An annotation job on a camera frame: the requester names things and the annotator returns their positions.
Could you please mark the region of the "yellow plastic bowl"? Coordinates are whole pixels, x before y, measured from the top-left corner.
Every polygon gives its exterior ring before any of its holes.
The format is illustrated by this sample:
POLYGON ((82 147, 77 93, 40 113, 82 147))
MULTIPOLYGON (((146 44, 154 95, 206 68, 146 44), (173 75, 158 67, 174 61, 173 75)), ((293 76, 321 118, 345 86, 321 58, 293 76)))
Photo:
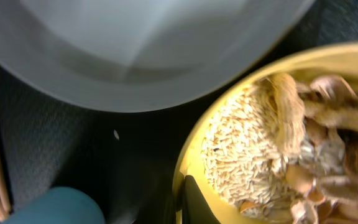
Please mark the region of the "yellow plastic bowl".
POLYGON ((277 72, 296 71, 297 78, 310 80, 318 72, 341 73, 358 81, 358 41, 325 45, 288 55, 252 72, 223 93, 201 116, 189 134, 175 167, 172 194, 175 201, 176 222, 182 223, 181 193, 184 179, 191 175, 196 180, 205 200, 220 223, 257 223, 256 219, 240 215, 236 209, 219 199, 204 176, 200 152, 210 119, 232 95, 247 85, 277 72))

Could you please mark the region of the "rice and food scraps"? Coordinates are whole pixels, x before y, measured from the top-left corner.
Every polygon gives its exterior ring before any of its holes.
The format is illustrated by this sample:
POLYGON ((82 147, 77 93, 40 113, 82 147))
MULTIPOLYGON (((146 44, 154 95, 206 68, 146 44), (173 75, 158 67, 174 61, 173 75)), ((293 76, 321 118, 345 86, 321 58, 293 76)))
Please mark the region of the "rice and food scraps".
POLYGON ((230 96, 201 145, 219 198, 269 223, 358 223, 358 83, 276 73, 230 96))

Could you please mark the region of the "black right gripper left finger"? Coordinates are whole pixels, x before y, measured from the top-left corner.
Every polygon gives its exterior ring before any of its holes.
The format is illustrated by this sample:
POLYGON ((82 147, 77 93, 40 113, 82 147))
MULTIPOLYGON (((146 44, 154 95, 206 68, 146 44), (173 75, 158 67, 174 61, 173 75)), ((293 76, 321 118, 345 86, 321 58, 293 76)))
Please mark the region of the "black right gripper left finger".
POLYGON ((157 224, 176 223, 175 201, 170 187, 160 187, 155 198, 155 218, 157 224))

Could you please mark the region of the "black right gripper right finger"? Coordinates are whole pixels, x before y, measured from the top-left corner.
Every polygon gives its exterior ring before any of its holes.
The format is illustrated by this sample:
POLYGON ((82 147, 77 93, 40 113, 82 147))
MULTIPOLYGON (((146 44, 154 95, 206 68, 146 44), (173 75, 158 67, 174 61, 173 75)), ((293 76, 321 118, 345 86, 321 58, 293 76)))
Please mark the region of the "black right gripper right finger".
POLYGON ((191 175, 187 175, 184 179, 181 204, 182 224, 219 224, 191 175))

